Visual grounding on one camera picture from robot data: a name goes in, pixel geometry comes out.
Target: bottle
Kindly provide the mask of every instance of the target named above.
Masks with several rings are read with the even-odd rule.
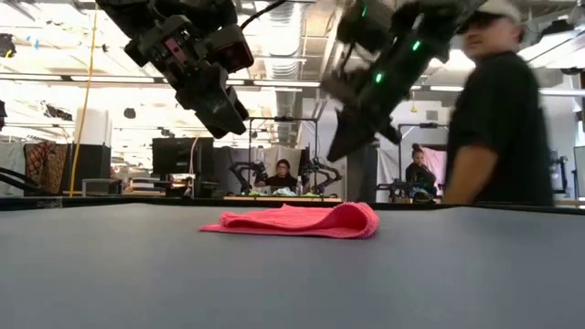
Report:
[[[303,195],[303,179],[300,176],[296,179],[296,195]]]

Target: dark hair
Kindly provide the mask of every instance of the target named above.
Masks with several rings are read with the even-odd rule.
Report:
[[[276,163],[276,167],[278,168],[279,165],[286,165],[287,168],[291,169],[291,164],[286,159],[281,159]]]
[[[424,154],[424,151],[422,151],[422,148],[420,148],[420,145],[418,145],[417,143],[414,143],[412,145],[412,157],[414,157],[414,155],[416,155],[418,153]]]

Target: gray table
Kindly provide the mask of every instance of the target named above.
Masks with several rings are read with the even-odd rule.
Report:
[[[585,218],[378,212],[370,240],[198,233],[222,211],[0,213],[2,329],[585,328]]]

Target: pink cloth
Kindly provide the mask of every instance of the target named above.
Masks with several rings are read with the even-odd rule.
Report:
[[[251,211],[245,215],[225,213],[219,223],[199,228],[202,232],[281,236],[312,236],[334,239],[367,239],[379,225],[374,210],[362,203],[333,208],[292,207]]]
[[[437,180],[435,185],[445,183],[445,166],[447,165],[447,153],[443,151],[435,151],[430,148],[423,147],[424,164],[431,170]]]

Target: yellow cable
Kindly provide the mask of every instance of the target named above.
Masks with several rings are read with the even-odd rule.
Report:
[[[73,146],[75,147],[75,154],[73,155],[73,164],[71,164],[71,183],[69,185],[69,197],[73,197],[73,187],[75,186],[75,172],[77,169],[77,160],[80,156],[80,142],[81,133],[83,133],[83,124],[85,123],[85,113],[88,110],[88,100],[90,98],[91,88],[91,76],[93,75],[93,50],[95,49],[95,35],[98,30],[98,3],[95,4],[95,10],[93,14],[93,30],[91,31],[91,50],[90,50],[90,76],[88,77],[88,84],[85,87],[85,101],[83,101],[83,111],[81,112],[81,123],[80,130],[77,133],[77,138],[73,140]]]

